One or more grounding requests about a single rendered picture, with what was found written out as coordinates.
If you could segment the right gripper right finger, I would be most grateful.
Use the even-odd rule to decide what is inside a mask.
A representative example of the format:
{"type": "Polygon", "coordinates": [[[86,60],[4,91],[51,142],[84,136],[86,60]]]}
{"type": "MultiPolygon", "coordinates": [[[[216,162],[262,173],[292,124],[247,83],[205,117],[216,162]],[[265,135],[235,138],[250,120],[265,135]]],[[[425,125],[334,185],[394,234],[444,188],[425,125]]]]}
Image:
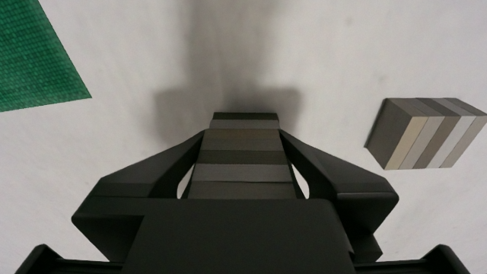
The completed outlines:
{"type": "Polygon", "coordinates": [[[279,135],[297,199],[306,199],[294,169],[308,185],[308,199],[332,202],[347,235],[374,234],[399,202],[386,177],[308,145],[284,130],[279,135]]]}

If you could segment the green mat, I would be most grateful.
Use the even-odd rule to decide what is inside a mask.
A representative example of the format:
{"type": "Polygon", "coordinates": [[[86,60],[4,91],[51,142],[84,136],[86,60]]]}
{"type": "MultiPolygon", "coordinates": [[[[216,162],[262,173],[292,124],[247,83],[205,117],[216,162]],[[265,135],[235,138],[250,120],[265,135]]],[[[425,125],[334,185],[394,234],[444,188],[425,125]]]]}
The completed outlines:
{"type": "Polygon", "coordinates": [[[0,113],[93,98],[38,0],[0,0],[0,113]]]}

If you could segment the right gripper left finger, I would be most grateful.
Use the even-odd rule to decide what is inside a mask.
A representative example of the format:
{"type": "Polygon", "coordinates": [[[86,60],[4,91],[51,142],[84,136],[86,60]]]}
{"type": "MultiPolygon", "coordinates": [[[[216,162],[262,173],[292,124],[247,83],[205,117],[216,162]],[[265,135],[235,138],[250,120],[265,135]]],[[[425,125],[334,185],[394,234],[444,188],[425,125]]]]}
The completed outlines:
{"type": "Polygon", "coordinates": [[[178,199],[180,181],[193,166],[181,199],[187,199],[205,129],[185,142],[101,177],[89,195],[132,195],[178,199]]]}

